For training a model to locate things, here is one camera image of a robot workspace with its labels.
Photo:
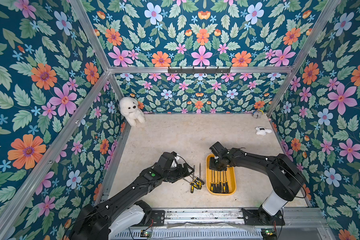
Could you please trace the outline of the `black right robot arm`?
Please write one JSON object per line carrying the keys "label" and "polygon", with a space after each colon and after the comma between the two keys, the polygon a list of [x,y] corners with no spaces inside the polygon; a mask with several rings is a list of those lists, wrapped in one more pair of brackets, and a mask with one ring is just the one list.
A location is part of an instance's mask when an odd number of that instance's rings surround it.
{"label": "black right robot arm", "polygon": [[259,207],[260,216],[274,217],[288,202],[297,197],[306,182],[302,172],[287,155],[262,156],[240,148],[227,149],[220,142],[213,144],[210,150],[214,155],[210,161],[211,170],[221,172],[228,167],[241,167],[268,176],[273,191]]}

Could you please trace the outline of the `file tool yellow black handle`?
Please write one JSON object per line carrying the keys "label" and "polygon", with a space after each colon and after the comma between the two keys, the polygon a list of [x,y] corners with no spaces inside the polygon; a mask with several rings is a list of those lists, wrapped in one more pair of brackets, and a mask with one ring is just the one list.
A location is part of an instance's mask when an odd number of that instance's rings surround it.
{"label": "file tool yellow black handle", "polygon": [[227,192],[226,171],[223,171],[222,175],[223,175],[223,179],[222,179],[222,192],[225,194],[225,193]]}
{"label": "file tool yellow black handle", "polygon": [[202,185],[205,184],[205,182],[204,182],[203,180],[201,180],[199,177],[196,177],[196,178],[194,179],[194,183],[196,183],[196,184],[199,185],[199,186],[202,186]]}
{"label": "file tool yellow black handle", "polygon": [[210,191],[213,193],[214,192],[214,171],[210,170]]}
{"label": "file tool yellow black handle", "polygon": [[199,163],[199,174],[198,177],[201,179],[201,163]]}
{"label": "file tool yellow black handle", "polygon": [[195,175],[194,175],[194,171],[195,170],[193,170],[193,172],[191,174],[191,183],[190,183],[190,185],[191,185],[191,190],[190,190],[191,194],[193,194],[194,191],[195,191],[195,180],[194,180]]}
{"label": "file tool yellow black handle", "polygon": [[200,189],[200,186],[197,185],[196,183],[194,183],[194,181],[191,182],[191,181],[186,180],[185,178],[183,178],[183,180],[186,181],[187,183],[189,183],[193,189],[197,189],[197,190]]}
{"label": "file tool yellow black handle", "polygon": [[214,182],[213,182],[213,187],[214,187],[214,193],[218,192],[218,184],[217,184],[217,176],[216,176],[216,171],[213,171],[213,175],[214,175]]}
{"label": "file tool yellow black handle", "polygon": [[228,177],[227,177],[227,171],[225,171],[225,193],[229,193],[229,183],[228,183]]}
{"label": "file tool yellow black handle", "polygon": [[222,172],[219,172],[219,193],[223,192],[223,184],[222,184]]}

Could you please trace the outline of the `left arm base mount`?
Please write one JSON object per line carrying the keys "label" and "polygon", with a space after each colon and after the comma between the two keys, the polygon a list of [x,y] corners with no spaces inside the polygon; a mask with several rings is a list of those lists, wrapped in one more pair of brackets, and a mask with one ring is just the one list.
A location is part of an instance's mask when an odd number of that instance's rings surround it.
{"label": "left arm base mount", "polygon": [[164,225],[166,211],[154,210],[144,201],[135,202],[134,207],[140,207],[141,210],[138,210],[138,213],[143,213],[144,215],[139,218],[140,220],[133,227],[160,227]]}

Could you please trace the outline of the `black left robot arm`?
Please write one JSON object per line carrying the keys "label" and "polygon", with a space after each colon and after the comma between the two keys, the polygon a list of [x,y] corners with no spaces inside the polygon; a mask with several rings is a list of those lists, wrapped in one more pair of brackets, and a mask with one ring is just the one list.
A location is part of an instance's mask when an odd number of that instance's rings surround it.
{"label": "black left robot arm", "polygon": [[141,198],[163,182],[175,183],[192,175],[195,169],[187,162],[180,163],[175,152],[164,152],[152,166],[122,191],[96,206],[83,207],[73,224],[70,240],[111,240],[125,229],[146,224],[152,214],[151,207]]}

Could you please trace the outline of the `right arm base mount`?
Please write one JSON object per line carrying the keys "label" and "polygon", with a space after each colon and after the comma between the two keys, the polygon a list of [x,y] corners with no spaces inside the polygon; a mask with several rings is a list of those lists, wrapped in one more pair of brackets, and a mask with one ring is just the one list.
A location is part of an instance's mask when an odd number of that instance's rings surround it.
{"label": "right arm base mount", "polygon": [[284,226],[284,213],[279,210],[271,216],[262,207],[258,209],[241,208],[244,222],[249,226]]}

